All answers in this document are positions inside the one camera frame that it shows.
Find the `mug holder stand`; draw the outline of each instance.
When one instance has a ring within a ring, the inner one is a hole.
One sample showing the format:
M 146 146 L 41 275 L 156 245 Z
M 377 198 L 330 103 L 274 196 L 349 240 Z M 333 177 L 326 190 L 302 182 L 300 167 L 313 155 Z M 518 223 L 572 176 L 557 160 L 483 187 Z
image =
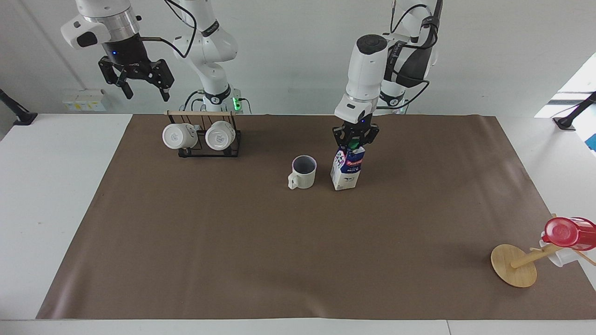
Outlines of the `mug holder stand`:
M 190 158 L 190 157 L 231 157 L 236 158 L 240 152 L 240 139 L 241 139 L 241 132 L 236 127 L 236 120 L 234 119 L 234 112 L 227 112 L 227 111 L 173 111 L 168 110 L 165 112 L 165 115 L 170 119 L 170 123 L 190 123 L 191 125 L 200 125 L 201 130 L 197 131 L 198 141 L 197 144 L 192 148 L 183 148 L 178 149 L 178 157 L 180 158 Z M 216 122 L 216 121 L 227 121 L 229 122 L 234 131 L 236 132 L 236 139 L 234 142 L 230 144 L 224 150 L 218 151 L 213 150 L 207 145 L 207 141 L 205 139 L 205 134 L 207 134 L 207 128 L 205 127 L 205 119 L 209 121 L 209 126 Z

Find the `brown tablecloth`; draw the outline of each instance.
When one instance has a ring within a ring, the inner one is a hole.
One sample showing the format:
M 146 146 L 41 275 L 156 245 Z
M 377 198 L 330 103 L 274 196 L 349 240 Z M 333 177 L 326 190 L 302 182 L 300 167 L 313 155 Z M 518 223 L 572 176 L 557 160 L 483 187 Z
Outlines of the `brown tablecloth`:
M 494 117 L 385 116 L 334 191 L 333 116 L 238 117 L 237 159 L 180 159 L 135 115 L 38 318 L 593 319 L 577 263 L 517 289 L 489 260 L 550 213 Z M 291 160 L 317 159 L 289 190 Z

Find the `milk carton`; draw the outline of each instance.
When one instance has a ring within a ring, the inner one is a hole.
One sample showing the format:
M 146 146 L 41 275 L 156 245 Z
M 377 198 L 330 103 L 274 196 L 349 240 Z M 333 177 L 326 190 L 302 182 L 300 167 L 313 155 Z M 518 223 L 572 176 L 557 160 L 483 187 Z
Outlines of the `milk carton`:
M 355 150 L 349 147 L 339 147 L 331 167 L 331 180 L 336 191 L 356 187 L 360 175 L 364 147 Z

